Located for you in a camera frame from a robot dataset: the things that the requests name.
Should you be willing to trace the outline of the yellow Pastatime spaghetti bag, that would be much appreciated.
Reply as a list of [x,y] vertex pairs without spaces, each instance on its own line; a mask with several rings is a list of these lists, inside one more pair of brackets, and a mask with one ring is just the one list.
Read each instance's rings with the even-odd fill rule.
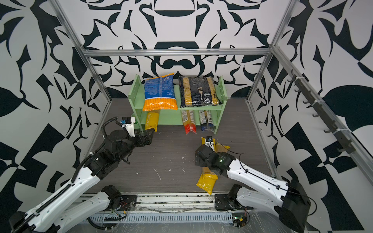
[[202,174],[196,185],[209,195],[212,195],[217,180],[218,176],[214,172],[212,172],[208,167],[202,167]]

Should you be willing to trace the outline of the grey blue spaghetti pack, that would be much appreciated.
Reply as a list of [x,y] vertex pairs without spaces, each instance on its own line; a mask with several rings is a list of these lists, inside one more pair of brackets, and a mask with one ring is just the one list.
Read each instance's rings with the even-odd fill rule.
[[205,132],[205,131],[215,132],[215,127],[213,124],[213,118],[212,118],[211,111],[200,110],[199,119],[200,119],[201,132]]

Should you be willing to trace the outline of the blue orange pasta bag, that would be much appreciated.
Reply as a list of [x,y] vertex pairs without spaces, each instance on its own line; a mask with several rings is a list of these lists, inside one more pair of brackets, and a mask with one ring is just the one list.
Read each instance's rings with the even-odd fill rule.
[[145,102],[143,112],[155,110],[178,110],[175,97],[174,73],[147,79],[144,84]]

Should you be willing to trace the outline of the red spaghetti pack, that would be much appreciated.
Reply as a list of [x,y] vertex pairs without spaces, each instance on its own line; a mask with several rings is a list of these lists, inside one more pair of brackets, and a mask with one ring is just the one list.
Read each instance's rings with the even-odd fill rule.
[[185,133],[188,135],[189,133],[197,133],[195,118],[194,118],[194,111],[193,110],[182,110],[182,121],[183,126],[185,129]]

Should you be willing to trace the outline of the black penne pasta bag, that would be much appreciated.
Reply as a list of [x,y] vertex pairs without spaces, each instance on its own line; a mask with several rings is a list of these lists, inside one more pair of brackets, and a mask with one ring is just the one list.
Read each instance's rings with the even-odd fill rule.
[[180,76],[179,90],[180,107],[215,106],[220,105],[213,77]]

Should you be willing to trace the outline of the brown cardboard pasta box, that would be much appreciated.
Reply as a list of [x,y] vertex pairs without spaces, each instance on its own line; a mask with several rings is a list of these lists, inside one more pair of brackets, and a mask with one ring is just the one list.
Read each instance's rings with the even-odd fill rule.
[[224,146],[222,144],[217,143],[217,144],[214,145],[215,152],[226,152],[226,153],[228,153],[229,149],[230,149],[229,146]]

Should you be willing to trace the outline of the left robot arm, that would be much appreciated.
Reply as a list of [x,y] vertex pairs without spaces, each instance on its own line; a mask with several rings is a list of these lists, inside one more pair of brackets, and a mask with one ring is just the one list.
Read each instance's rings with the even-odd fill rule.
[[121,208],[122,194],[113,186],[104,187],[95,196],[71,207],[82,194],[115,170],[121,161],[128,163],[137,147],[150,145],[154,129],[133,130],[126,128],[103,134],[103,143],[90,152],[78,166],[73,177],[51,197],[27,212],[18,211],[9,219],[13,233],[65,233],[81,221],[90,219],[100,211]]

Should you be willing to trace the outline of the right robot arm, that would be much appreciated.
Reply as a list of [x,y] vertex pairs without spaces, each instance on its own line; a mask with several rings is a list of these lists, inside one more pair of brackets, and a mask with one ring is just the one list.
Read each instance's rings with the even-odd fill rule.
[[242,183],[244,186],[233,188],[232,199],[243,207],[271,213],[293,231],[304,232],[312,199],[298,181],[286,182],[267,176],[239,158],[226,152],[215,152],[207,145],[201,145],[195,151],[195,162],[197,166],[208,167]]

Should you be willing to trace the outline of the green two-tier shelf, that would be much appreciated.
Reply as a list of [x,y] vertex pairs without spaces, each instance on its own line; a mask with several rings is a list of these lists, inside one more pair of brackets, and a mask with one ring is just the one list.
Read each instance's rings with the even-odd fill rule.
[[[224,78],[219,77],[219,82],[215,85],[216,94],[218,99],[221,101],[221,105],[207,105],[199,107],[186,107],[178,108],[178,110],[161,110],[158,120],[158,125],[183,125],[182,121],[182,110],[193,110],[195,124],[200,125],[199,111],[208,110],[211,112],[212,121],[215,127],[214,133],[217,133],[219,124],[223,117],[224,109],[227,104],[228,95],[224,84]],[[145,103],[145,90],[144,84],[141,83],[139,75],[136,75],[134,82],[129,91],[128,100],[133,110],[132,116],[136,119],[135,129],[144,130],[147,118],[147,112],[143,112],[143,106]]]

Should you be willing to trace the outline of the small electronics board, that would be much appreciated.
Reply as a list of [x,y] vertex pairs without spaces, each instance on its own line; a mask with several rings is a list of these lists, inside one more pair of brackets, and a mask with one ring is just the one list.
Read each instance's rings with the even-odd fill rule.
[[247,225],[250,221],[250,215],[248,212],[234,212],[232,213],[232,225],[236,228],[242,228]]

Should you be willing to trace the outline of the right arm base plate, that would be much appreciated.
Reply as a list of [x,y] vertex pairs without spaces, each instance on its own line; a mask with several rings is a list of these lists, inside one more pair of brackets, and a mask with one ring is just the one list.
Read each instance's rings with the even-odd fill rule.
[[237,195],[230,194],[215,194],[215,209],[219,212],[237,211],[237,210],[254,210],[253,207],[242,206],[238,200]]

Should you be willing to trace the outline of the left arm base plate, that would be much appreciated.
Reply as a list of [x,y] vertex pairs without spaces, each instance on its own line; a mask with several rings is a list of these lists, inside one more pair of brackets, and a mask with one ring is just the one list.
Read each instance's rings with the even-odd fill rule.
[[122,195],[120,198],[111,200],[109,206],[104,211],[114,209],[119,212],[132,210],[137,205],[137,198],[137,195]]

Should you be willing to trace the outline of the wall hook rail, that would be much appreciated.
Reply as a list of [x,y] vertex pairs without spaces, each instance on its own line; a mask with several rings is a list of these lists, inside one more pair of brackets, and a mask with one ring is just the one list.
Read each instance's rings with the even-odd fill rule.
[[315,118],[319,117],[324,122],[327,127],[327,129],[324,130],[324,133],[333,134],[336,140],[340,143],[341,148],[338,148],[337,151],[346,152],[348,154],[354,153],[356,151],[356,148],[353,145],[351,137],[348,136],[347,132],[349,130],[346,127],[342,126],[342,123],[337,120],[337,117],[334,115],[334,113],[332,113],[326,102],[323,101],[319,94],[315,92],[306,78],[297,76],[294,73],[294,70],[291,70],[291,79],[289,80],[289,82],[294,83],[297,87],[295,91],[297,93],[302,93],[303,96],[306,98],[303,103],[309,105],[314,109],[316,113],[312,116]]

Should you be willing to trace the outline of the aluminium frame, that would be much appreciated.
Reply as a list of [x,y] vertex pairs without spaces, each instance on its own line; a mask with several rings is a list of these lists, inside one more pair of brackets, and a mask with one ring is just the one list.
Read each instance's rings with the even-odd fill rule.
[[[93,67],[92,63],[89,61],[90,57],[109,57],[109,56],[190,56],[190,55],[265,55],[266,58],[262,63],[260,70],[257,74],[258,78],[261,78],[264,74],[264,69],[268,67],[269,62],[272,57],[280,62],[280,64],[286,69],[287,73],[291,76],[291,70],[294,70],[294,73],[297,76],[303,77],[296,68],[294,64],[286,57],[282,49],[278,46],[280,37],[283,34],[285,28],[290,22],[291,16],[295,11],[295,8],[299,2],[290,1],[286,7],[284,15],[280,21],[279,27],[275,33],[274,40],[268,48],[258,48],[258,49],[146,49],[146,50],[86,50],[81,45],[77,33],[74,31],[72,24],[69,22],[69,19],[66,13],[63,10],[62,5],[59,1],[50,1],[53,11],[56,13],[56,16],[59,22],[67,30],[68,36],[71,38],[71,41],[75,46],[79,55],[82,57],[83,62],[87,66],[88,70],[93,74],[94,80],[98,83],[99,88],[105,92],[105,97],[109,102],[112,101],[107,89],[105,88],[102,80],[100,79],[97,71]],[[356,151],[352,154],[349,154],[358,168],[361,170],[363,175],[369,182],[373,181],[373,158],[368,153],[368,151],[363,147],[363,145],[358,141],[358,139],[352,134],[349,130],[348,136],[351,137],[353,145],[356,148]]]

